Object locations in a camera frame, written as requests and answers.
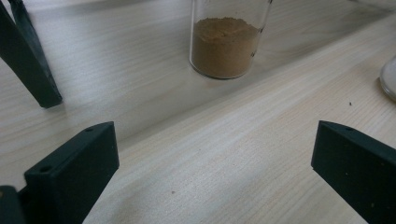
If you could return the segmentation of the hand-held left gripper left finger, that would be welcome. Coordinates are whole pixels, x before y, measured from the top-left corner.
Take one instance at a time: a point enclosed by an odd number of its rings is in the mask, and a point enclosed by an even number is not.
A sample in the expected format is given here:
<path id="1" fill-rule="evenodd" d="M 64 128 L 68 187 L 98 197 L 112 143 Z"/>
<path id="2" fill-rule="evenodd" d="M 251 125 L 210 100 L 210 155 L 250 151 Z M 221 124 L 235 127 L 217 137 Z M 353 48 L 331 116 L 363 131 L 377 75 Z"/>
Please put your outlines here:
<path id="1" fill-rule="evenodd" d="M 24 173 L 28 224 L 82 224 L 119 166 L 112 121 L 81 131 Z"/>

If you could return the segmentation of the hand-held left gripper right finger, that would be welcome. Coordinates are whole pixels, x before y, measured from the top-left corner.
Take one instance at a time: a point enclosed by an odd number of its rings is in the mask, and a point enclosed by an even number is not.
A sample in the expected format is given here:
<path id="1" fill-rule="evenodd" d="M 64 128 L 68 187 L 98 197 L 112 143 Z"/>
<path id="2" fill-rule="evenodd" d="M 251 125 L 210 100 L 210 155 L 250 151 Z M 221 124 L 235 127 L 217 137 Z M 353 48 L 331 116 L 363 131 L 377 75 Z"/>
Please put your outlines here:
<path id="1" fill-rule="evenodd" d="M 322 120 L 311 166 L 369 224 L 396 224 L 395 148 Z"/>

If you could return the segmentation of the glass jar of white powder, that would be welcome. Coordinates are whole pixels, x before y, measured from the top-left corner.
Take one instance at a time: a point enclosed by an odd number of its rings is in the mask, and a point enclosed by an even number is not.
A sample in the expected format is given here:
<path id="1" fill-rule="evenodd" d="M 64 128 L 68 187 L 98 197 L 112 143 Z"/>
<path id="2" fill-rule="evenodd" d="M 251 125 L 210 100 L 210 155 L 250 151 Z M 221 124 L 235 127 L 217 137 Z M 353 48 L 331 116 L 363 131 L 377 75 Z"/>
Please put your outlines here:
<path id="1" fill-rule="evenodd" d="M 379 80 L 384 93 L 396 102 L 396 55 L 384 64 Z"/>

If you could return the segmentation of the small black shelf table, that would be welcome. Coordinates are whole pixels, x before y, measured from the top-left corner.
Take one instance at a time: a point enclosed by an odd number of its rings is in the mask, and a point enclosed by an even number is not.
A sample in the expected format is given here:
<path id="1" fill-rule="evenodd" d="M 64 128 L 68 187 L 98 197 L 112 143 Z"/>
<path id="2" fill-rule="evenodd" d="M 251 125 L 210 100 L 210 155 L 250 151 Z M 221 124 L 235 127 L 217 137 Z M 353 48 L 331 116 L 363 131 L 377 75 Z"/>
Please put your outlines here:
<path id="1" fill-rule="evenodd" d="M 0 0 L 0 58 L 41 107 L 63 101 L 39 37 L 22 0 L 8 0 L 10 16 Z"/>

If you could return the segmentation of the glass jar of brown powder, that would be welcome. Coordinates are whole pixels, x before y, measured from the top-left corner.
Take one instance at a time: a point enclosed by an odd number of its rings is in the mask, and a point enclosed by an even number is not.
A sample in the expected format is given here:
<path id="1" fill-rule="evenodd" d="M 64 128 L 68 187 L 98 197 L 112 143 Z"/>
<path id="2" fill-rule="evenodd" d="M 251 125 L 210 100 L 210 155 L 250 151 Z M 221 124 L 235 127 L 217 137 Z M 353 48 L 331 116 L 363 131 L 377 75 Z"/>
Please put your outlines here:
<path id="1" fill-rule="evenodd" d="M 200 74 L 231 79 L 244 75 L 274 0 L 192 0 L 190 63 Z"/>

